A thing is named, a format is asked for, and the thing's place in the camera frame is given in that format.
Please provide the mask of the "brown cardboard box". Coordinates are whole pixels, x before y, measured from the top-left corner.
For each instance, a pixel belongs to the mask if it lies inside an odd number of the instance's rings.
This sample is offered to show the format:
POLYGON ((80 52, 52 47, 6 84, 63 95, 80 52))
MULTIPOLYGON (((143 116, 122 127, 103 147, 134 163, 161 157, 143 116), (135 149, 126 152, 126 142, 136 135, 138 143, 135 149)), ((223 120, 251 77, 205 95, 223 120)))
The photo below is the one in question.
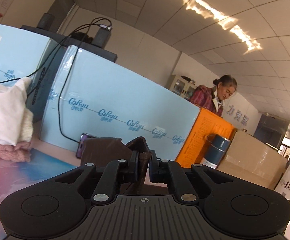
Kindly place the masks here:
POLYGON ((275 189, 287 159, 244 131, 236 131, 217 170, 251 183, 275 189))

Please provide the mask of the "light blue carton left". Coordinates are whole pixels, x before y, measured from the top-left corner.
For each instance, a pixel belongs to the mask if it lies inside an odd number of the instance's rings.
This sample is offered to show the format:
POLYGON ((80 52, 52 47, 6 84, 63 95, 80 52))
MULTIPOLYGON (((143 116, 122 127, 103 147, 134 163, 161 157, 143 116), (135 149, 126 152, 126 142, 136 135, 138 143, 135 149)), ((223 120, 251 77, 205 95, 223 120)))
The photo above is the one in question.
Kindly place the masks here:
POLYGON ((12 86, 23 77, 31 78, 26 107, 34 122, 43 117, 65 51, 52 38, 0 24, 0 83, 12 86))

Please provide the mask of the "woman in plaid jacket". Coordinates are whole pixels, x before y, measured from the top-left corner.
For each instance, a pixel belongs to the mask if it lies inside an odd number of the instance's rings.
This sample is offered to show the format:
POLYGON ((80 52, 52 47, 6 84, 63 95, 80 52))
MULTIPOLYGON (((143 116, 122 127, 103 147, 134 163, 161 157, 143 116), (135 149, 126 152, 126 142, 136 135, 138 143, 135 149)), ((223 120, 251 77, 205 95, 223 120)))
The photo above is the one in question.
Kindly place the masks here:
POLYGON ((230 75, 224 75, 213 81, 213 87, 199 85, 189 101, 221 117, 225 100, 235 94, 236 90, 236 79, 230 75))

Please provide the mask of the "black power adapter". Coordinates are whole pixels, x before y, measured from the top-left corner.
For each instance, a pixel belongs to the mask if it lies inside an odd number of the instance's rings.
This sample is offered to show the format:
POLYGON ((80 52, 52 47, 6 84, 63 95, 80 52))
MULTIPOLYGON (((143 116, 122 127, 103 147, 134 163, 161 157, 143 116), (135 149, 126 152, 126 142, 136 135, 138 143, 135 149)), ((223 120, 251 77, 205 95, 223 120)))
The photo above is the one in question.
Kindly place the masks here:
POLYGON ((110 37, 111 27, 100 27, 93 38, 92 45, 104 49, 110 37))

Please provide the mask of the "white garment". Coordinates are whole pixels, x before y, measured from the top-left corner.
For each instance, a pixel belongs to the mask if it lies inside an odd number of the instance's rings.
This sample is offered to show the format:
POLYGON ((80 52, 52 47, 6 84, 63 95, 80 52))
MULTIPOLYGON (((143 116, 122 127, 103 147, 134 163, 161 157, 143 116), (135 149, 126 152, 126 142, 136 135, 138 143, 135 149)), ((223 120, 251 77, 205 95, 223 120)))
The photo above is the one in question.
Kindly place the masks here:
POLYGON ((26 109, 26 90, 31 78, 24 77, 13 86, 0 84, 0 144, 13 145, 18 143, 20 126, 26 109))

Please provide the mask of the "pink knitted garment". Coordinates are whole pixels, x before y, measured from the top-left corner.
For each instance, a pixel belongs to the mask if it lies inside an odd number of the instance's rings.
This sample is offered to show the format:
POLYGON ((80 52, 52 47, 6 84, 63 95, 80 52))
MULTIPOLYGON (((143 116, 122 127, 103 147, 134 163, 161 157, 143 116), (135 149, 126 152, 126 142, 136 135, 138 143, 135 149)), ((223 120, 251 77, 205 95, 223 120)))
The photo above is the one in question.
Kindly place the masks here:
POLYGON ((19 142, 15 146, 0 144, 0 159, 16 163, 30 162, 30 150, 30 142, 19 142))

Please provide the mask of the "brown garment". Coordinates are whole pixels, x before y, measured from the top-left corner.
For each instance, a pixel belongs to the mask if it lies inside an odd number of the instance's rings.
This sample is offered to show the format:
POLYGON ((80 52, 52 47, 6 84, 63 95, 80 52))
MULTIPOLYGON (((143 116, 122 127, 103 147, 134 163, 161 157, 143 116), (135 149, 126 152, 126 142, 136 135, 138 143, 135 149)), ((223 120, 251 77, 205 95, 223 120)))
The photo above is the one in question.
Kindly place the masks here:
POLYGON ((157 196, 168 194, 166 187, 147 185, 145 178, 151 157, 151 151, 144 137, 137 137, 127 144, 120 138, 90 138, 82 143, 82 157, 80 164, 94 163, 96 167, 105 167, 110 161, 131 158, 132 152, 139 153, 141 180, 135 183, 125 183, 120 188, 120 194, 139 194, 144 196, 157 196))

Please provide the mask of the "light blue carton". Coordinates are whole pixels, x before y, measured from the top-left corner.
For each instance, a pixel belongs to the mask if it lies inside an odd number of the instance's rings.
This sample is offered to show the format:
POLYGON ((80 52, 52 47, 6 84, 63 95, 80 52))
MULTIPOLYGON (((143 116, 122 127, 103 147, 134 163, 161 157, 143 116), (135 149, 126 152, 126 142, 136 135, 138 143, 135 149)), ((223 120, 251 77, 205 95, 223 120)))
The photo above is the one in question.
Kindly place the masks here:
POLYGON ((65 51, 52 38, 0 24, 0 83, 12 86, 23 77, 31 78, 26 107, 34 122, 43 117, 65 51))
POLYGON ((174 160, 199 109, 164 87, 89 51, 67 48, 42 118, 40 139, 75 151, 80 137, 144 137, 174 160))

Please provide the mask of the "orange cardboard box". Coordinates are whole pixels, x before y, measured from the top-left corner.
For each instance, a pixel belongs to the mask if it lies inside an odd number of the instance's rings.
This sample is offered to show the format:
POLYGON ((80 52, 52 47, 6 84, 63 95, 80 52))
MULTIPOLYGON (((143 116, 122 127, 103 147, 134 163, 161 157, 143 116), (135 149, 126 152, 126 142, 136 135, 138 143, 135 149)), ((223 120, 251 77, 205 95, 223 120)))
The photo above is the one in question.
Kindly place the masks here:
POLYGON ((192 164, 201 162, 216 134, 231 140, 235 131, 231 123, 201 108, 175 161, 184 168, 190 168, 192 164))

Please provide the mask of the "cream knitted garment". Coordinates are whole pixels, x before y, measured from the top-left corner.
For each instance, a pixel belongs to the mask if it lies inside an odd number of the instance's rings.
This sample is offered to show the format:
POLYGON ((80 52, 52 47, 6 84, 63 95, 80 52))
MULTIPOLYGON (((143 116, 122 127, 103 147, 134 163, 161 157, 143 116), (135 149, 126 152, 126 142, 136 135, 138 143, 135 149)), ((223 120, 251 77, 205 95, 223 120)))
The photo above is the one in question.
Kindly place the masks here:
POLYGON ((18 142, 30 142, 33 135, 33 113, 25 109, 20 126, 18 142))

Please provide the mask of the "dark blue vacuum bottle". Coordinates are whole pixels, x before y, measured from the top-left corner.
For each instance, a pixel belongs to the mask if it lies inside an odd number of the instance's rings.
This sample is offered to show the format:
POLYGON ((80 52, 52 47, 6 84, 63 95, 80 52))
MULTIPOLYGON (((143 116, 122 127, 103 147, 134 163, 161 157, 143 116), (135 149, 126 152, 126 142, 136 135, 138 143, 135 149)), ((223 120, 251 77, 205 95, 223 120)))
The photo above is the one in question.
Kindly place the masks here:
POLYGON ((210 134, 206 139, 210 145, 200 163, 216 169, 225 156, 231 140, 219 134, 210 134))

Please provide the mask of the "light blue carton right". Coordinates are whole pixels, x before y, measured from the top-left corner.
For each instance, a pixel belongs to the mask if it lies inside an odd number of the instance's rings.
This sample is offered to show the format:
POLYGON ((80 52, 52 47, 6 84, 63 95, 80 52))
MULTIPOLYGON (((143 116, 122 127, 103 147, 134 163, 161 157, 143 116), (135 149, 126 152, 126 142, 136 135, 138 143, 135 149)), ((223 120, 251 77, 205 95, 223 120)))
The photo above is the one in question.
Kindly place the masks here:
POLYGON ((80 137, 144 137, 174 160, 199 109, 164 87, 89 51, 67 48, 42 118, 40 139, 75 151, 80 137))

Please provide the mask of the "anime desk mat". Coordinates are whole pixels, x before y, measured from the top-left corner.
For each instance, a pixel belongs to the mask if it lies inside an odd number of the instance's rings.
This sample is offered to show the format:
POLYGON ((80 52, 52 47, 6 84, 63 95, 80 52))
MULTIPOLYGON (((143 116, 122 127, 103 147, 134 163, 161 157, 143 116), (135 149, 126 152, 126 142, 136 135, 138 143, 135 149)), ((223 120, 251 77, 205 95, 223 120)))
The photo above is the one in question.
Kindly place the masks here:
MULTIPOLYGON (((31 150, 31 161, 15 163, 0 159, 0 203, 9 194, 75 168, 38 150, 31 150)), ((0 239, 6 236, 0 222, 0 239)))

